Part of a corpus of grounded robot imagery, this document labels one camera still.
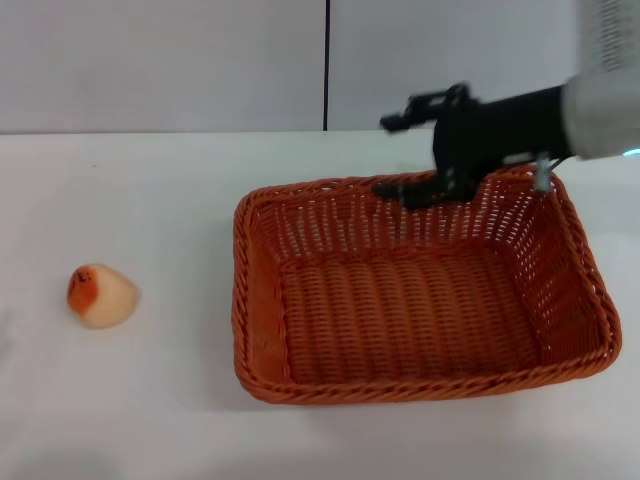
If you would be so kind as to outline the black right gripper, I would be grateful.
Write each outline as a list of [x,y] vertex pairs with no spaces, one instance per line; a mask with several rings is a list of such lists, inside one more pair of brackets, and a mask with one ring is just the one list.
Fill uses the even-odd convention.
[[486,176],[504,167],[507,157],[517,164],[539,156],[566,159],[563,93],[564,88],[556,86],[481,103],[470,98],[466,83],[458,83],[411,96],[403,111],[383,116],[380,127],[397,133],[436,121],[433,156],[438,179],[383,182],[373,193],[406,209],[467,203]]

